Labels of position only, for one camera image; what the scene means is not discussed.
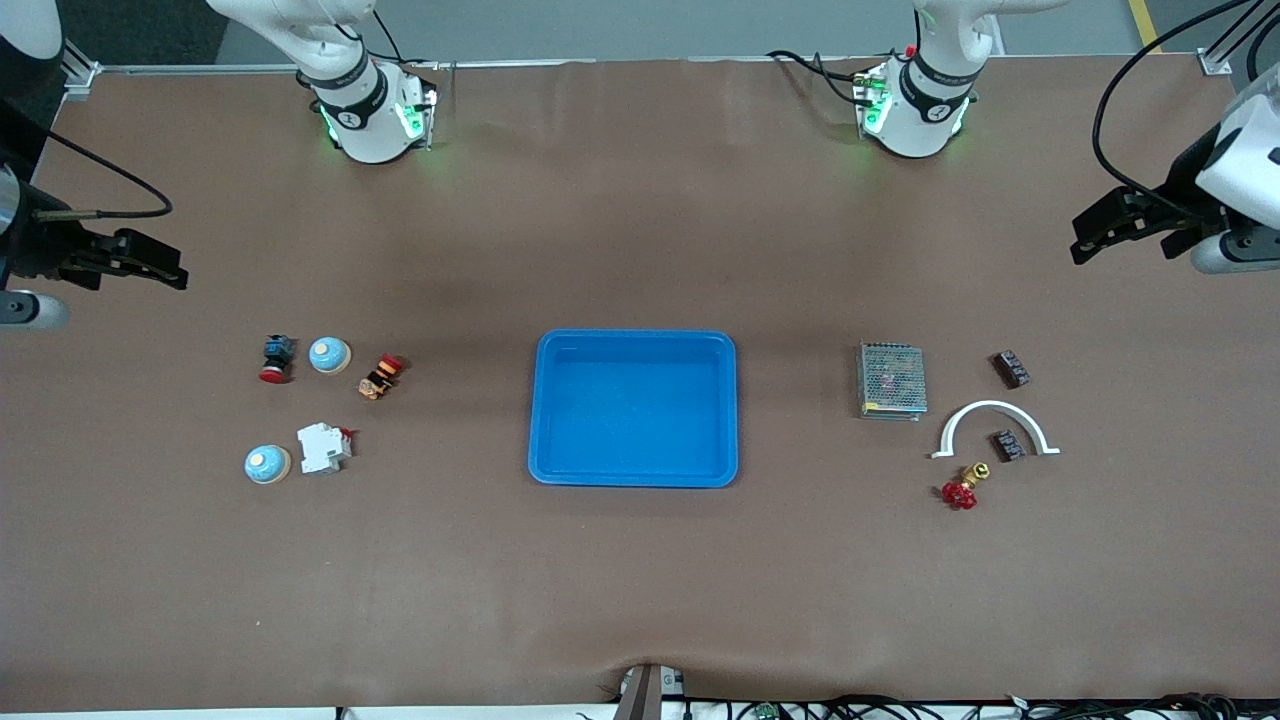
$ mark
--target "black terminal block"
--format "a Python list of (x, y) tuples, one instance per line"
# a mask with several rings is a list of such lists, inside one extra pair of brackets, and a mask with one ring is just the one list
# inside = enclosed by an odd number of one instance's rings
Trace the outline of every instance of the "black terminal block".
[(996, 372), (1004, 378), (1009, 389), (1020, 388), (1032, 382), (1032, 377), (1027, 374), (1027, 368), (1023, 368), (1023, 361), (1014, 355), (1012, 350), (1006, 350), (996, 355), (991, 359), (991, 363), (996, 366)]
[(991, 436), (991, 445), (996, 446), (996, 452), (1000, 454), (1000, 459), (1004, 462), (1012, 462), (1014, 460), (1027, 457), (1027, 448), (1023, 447), (1023, 443), (1018, 442), (1018, 436), (1009, 430), (1000, 430)]

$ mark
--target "metal mesh power supply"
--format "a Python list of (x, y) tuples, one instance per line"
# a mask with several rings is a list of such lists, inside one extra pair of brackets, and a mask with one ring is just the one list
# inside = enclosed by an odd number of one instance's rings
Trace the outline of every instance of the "metal mesh power supply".
[(896, 342), (863, 343), (858, 363), (863, 418), (919, 420), (929, 409), (924, 395), (924, 354)]

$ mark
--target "light blue round button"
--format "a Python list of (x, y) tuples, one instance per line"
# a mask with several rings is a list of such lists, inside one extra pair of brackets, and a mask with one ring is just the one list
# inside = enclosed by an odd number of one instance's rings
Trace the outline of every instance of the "light blue round button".
[(274, 483), (289, 474), (293, 459), (278, 445), (255, 447), (244, 457), (244, 474), (260, 486)]
[(311, 343), (307, 359), (316, 370), (332, 375), (340, 373), (351, 363), (351, 348), (335, 337), (323, 337)]

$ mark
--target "white semicircular bracket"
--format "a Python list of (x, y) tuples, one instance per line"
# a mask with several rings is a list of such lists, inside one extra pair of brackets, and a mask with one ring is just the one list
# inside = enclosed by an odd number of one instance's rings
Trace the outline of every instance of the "white semicircular bracket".
[(1021, 407), (1016, 405), (1010, 405), (1007, 402), (1001, 402), (998, 400), (979, 400), (978, 402), (970, 402), (969, 405), (965, 405), (959, 411), (956, 411), (956, 414), (952, 415), (950, 420), (947, 420), (946, 427), (942, 428), (942, 442), (938, 446), (938, 451), (934, 452), (931, 457), (952, 457), (956, 454), (955, 452), (956, 427), (960, 424), (960, 420), (963, 420), (965, 415), (973, 413), (974, 410), (979, 410), (982, 407), (991, 407), (992, 410), (1004, 413), (1005, 415), (1009, 415), (1010, 418), (1018, 420), (1018, 423), (1021, 427), (1027, 428), (1027, 432), (1032, 436), (1032, 442), (1036, 443), (1037, 454), (1059, 455), (1062, 452), (1056, 447), (1048, 446), (1048, 439), (1044, 438), (1044, 430), (1042, 430), (1039, 424), (1036, 423), (1036, 419), (1028, 415), (1027, 411), (1023, 410)]

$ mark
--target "small component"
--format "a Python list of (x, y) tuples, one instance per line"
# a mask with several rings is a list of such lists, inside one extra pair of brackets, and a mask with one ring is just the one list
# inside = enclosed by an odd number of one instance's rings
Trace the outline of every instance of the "small component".
[(311, 366), (325, 375), (343, 372), (351, 363), (351, 347), (335, 337), (323, 337), (311, 343), (307, 351)]
[(342, 469), (338, 462), (351, 457), (351, 430), (325, 423), (298, 430), (302, 443), (302, 474), (329, 475)]
[(360, 380), (360, 395), (364, 395), (369, 400), (378, 400), (388, 388), (396, 384), (396, 375), (403, 369), (404, 365), (398, 359), (392, 355), (383, 355), (378, 360), (378, 366), (374, 368), (374, 372)]
[(1009, 389), (1016, 389), (1032, 382), (1032, 377), (1027, 374), (1027, 368), (1023, 368), (1023, 361), (1014, 355), (1012, 350), (1006, 350), (993, 356), (991, 363), (996, 366), (996, 372), (1000, 373)]
[(244, 474), (260, 486), (268, 486), (289, 474), (293, 459), (278, 445), (255, 447), (244, 457)]
[(262, 346), (262, 357), (266, 357), (266, 364), (262, 365), (257, 379), (273, 384), (289, 382), (289, 364), (293, 363), (293, 341), (289, 337), (268, 336), (266, 345)]
[(959, 480), (951, 480), (942, 486), (942, 500), (952, 510), (973, 510), (978, 506), (978, 496), (973, 492), (978, 483), (991, 477), (991, 468), (986, 462), (977, 462), (965, 468)]
[(1000, 454), (1000, 457), (1005, 462), (1027, 457), (1027, 448), (1023, 447), (1023, 443), (1018, 442), (1018, 436), (1010, 430), (1000, 430), (991, 436), (991, 445), (996, 446), (996, 452)]
[(863, 137), (877, 136), (884, 129), (884, 118), (893, 108), (893, 94), (888, 90), (887, 63), (854, 76), (852, 94), (858, 100), (858, 133)]
[(924, 395), (924, 354), (895, 342), (863, 343), (858, 364), (863, 418), (919, 420)]

